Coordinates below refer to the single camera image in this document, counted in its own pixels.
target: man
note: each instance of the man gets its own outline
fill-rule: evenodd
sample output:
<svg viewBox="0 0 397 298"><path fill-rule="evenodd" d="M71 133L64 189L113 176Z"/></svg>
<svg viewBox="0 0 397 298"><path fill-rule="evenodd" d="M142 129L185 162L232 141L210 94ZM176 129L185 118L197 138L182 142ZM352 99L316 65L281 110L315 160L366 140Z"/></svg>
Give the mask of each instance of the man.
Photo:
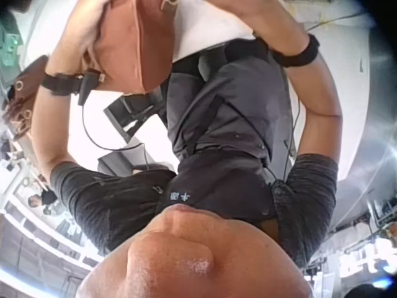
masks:
<svg viewBox="0 0 397 298"><path fill-rule="evenodd" d="M45 206L43 213L50 216L59 216L66 211L65 206L58 200L56 194L51 190L43 190L41 197L35 194L28 198L30 208Z"/></svg>
<svg viewBox="0 0 397 298"><path fill-rule="evenodd" d="M32 134L42 173L109 253L79 297L311 295L298 267L324 240L335 205L342 114L334 81L313 38L278 0L208 1L240 17L286 60L301 58L285 70L306 107L295 165L285 182L268 185L272 107L285 86L265 53L231 51L208 82L192 69L194 58L174 65L167 119L178 176L160 169L115 178L78 166L67 151L70 97L40 88ZM47 74L76 74L107 2L78 2Z"/></svg>

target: dark gray t-shirt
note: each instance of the dark gray t-shirt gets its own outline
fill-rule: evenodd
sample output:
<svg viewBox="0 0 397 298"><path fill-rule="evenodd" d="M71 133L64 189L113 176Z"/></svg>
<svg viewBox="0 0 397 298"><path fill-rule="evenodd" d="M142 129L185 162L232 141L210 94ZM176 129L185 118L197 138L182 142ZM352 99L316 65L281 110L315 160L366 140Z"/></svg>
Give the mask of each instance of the dark gray t-shirt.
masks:
<svg viewBox="0 0 397 298"><path fill-rule="evenodd" d="M103 252L114 250L158 212L178 202L253 225L277 218L282 248L304 268L328 231L336 203L337 164L325 156L302 155L287 181L268 186L257 159L221 150L213 154L184 161L178 177L170 171L151 170L119 178L62 163L53 170L51 185ZM241 191L249 194L234 196L233 204L225 201ZM245 208L239 213L242 205Z"/></svg>

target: gray pants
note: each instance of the gray pants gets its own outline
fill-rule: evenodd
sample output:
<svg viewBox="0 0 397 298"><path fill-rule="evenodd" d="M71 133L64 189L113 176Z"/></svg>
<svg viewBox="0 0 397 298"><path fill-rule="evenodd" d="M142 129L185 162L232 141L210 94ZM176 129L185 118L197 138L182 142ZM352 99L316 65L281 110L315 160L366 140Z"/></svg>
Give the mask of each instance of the gray pants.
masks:
<svg viewBox="0 0 397 298"><path fill-rule="evenodd" d="M253 56L223 66L208 82L173 73L167 93L168 135L178 159L189 156L187 142L217 96L226 103L198 140L197 151L219 148L272 158L279 100L289 96L282 68Z"/></svg>

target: metal ring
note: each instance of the metal ring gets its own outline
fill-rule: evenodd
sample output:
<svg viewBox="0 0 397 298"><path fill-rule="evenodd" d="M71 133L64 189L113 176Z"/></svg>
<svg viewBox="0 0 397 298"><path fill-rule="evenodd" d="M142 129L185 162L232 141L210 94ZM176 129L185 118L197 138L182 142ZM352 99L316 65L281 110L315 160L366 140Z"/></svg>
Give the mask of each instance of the metal ring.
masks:
<svg viewBox="0 0 397 298"><path fill-rule="evenodd" d="M24 82L22 81L17 81L15 83L15 90L16 91L21 91L24 88Z"/></svg>

